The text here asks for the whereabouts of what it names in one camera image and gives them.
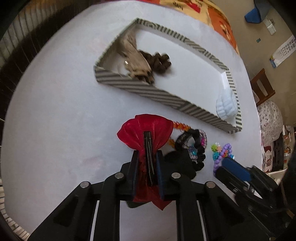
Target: red velvet bow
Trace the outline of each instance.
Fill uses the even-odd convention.
[[[158,186],[147,185],[147,171],[145,162],[144,131],[151,133],[153,154],[170,138],[173,131],[173,122],[159,115],[142,114],[125,122],[118,138],[128,147],[139,151],[139,177],[134,202],[152,201],[155,206],[163,210],[170,201],[160,199]]]

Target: wall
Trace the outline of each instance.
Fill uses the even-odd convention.
[[[275,9],[267,15],[275,22],[276,33],[270,35],[264,23],[247,23],[244,16],[254,8],[253,0],[213,0],[226,14],[237,41],[241,58],[252,79],[262,68],[266,71],[276,94],[271,98],[281,109],[284,123],[296,126],[296,53],[276,69],[269,62],[270,56],[292,33]]]

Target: wooden chair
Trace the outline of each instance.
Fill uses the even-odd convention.
[[[265,96],[262,90],[259,88],[257,81],[260,80],[263,87],[265,88],[267,95]],[[265,69],[262,69],[252,80],[251,80],[252,90],[256,93],[259,98],[259,102],[256,103],[256,106],[261,105],[264,101],[272,97],[276,92],[272,88],[266,74]]]

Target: floral fabric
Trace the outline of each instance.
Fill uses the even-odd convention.
[[[257,107],[260,119],[263,146],[270,146],[279,138],[283,130],[283,117],[278,106],[272,101],[265,101]]]

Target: light blue fluffy item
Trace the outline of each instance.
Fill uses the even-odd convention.
[[[238,112],[237,100],[230,88],[224,89],[220,92],[216,102],[216,111],[222,120],[236,116]]]

